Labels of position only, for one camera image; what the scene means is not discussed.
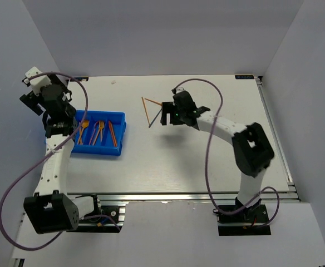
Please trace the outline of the orange chopstick top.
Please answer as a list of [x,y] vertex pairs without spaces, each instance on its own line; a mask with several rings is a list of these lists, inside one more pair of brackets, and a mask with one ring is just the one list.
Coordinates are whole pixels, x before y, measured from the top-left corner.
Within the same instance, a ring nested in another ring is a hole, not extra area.
[[147,101],[152,102],[152,103],[154,103],[156,105],[162,106],[162,103],[160,103],[160,102],[157,102],[157,101],[154,101],[154,100],[151,100],[151,99],[148,99],[148,98],[144,98],[144,100],[147,100]]

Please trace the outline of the orange chopstick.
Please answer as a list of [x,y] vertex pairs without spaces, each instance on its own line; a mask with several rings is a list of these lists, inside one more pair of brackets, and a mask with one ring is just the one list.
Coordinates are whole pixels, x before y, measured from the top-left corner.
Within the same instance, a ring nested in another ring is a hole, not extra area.
[[145,116],[146,116],[146,119],[147,119],[147,123],[148,123],[148,126],[149,126],[149,125],[150,125],[150,119],[149,119],[149,114],[148,114],[148,112],[147,112],[145,99],[144,99],[143,97],[141,97],[141,100],[142,100],[142,104],[143,104],[143,108],[144,108]]
[[147,100],[147,101],[152,102],[152,103],[154,103],[156,105],[162,106],[162,103],[160,103],[160,102],[157,102],[157,101],[154,101],[154,100],[151,100],[151,99],[148,99],[148,98],[144,98],[144,100]]

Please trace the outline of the orange spoon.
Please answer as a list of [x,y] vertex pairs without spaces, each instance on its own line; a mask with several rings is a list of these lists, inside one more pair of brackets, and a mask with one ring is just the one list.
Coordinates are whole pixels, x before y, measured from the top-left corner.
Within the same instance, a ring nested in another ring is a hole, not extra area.
[[90,124],[89,120],[84,120],[81,125],[80,135],[79,135],[78,142],[77,142],[79,145],[83,144],[83,140],[82,140],[83,133],[84,133],[85,129],[88,128],[89,124]]
[[80,129],[79,129],[79,137],[78,137],[78,140],[77,140],[78,145],[80,145],[82,143],[82,134],[83,134],[83,131],[84,131],[85,128],[86,128],[86,121],[83,121],[81,126],[80,126]]

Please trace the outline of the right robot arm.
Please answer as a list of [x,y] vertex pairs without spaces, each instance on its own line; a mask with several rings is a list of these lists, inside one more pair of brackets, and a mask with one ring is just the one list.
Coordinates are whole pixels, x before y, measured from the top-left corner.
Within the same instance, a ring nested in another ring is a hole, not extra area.
[[[263,192],[263,177],[274,158],[274,151],[262,126],[256,122],[251,125],[236,123],[214,114],[208,107],[197,107],[187,91],[181,91],[173,96],[173,101],[161,104],[160,123],[164,126],[167,124],[167,115],[170,115],[172,125],[187,125],[209,133],[205,154],[205,183],[215,208],[223,215],[236,215],[243,222],[255,217],[255,207],[260,204],[260,194]],[[235,163],[241,172],[234,211],[219,208],[210,189],[208,165],[213,136],[233,147]]]

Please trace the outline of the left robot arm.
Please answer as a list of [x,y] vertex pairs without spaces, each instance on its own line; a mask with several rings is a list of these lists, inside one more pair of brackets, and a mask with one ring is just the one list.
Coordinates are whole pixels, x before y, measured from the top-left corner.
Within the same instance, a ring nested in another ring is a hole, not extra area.
[[68,97],[71,91],[55,74],[43,75],[37,67],[25,74],[23,82],[32,91],[20,100],[42,116],[46,137],[46,156],[33,196],[26,197],[24,210],[38,234],[74,231],[80,220],[95,222],[102,208],[95,194],[70,200],[66,178],[77,129],[76,109]]

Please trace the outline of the left black corner label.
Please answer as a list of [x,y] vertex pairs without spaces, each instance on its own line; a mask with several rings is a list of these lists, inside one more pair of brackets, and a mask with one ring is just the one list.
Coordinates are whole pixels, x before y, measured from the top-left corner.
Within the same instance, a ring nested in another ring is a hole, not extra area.
[[79,82],[87,82],[89,80],[89,77],[75,77],[75,79]]

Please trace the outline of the black corner label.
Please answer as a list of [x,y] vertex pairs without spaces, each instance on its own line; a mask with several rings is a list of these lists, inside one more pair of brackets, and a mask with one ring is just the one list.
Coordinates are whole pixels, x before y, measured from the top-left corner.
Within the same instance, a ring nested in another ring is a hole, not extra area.
[[234,76],[236,80],[254,80],[253,75],[235,75]]
[[87,82],[89,80],[89,77],[75,77],[75,79],[79,82]]

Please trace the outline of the blue plastic divided bin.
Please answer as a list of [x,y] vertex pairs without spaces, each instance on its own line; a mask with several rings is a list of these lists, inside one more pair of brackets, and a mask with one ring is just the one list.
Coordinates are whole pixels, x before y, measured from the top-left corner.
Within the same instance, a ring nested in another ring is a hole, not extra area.
[[[78,145],[79,129],[84,120],[90,124],[83,133],[83,144]],[[97,121],[104,121],[103,139],[98,138],[95,145],[89,145],[93,126]],[[119,156],[126,129],[125,114],[122,112],[78,110],[68,120],[53,120],[44,113],[43,123],[46,130],[46,151],[55,157],[69,157],[72,153]]]

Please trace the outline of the right black corner label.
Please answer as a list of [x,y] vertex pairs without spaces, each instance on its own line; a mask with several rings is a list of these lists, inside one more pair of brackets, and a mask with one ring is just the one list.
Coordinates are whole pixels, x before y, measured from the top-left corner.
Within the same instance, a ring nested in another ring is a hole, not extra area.
[[236,80],[254,80],[253,75],[235,75],[234,76]]

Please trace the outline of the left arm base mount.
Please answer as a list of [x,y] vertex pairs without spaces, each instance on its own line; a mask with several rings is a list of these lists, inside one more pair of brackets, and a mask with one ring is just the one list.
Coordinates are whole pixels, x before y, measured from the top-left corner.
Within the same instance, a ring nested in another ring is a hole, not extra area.
[[125,215],[125,207],[101,202],[96,194],[74,198],[78,207],[78,226],[72,233],[119,233]]

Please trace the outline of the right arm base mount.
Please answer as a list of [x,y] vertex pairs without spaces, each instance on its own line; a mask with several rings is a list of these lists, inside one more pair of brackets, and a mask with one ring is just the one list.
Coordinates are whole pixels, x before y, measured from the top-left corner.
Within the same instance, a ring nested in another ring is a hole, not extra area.
[[213,210],[217,216],[219,236],[267,236],[271,235],[270,226],[266,223],[269,216],[265,205],[251,211],[247,216],[238,213],[236,215],[223,215],[217,209]]

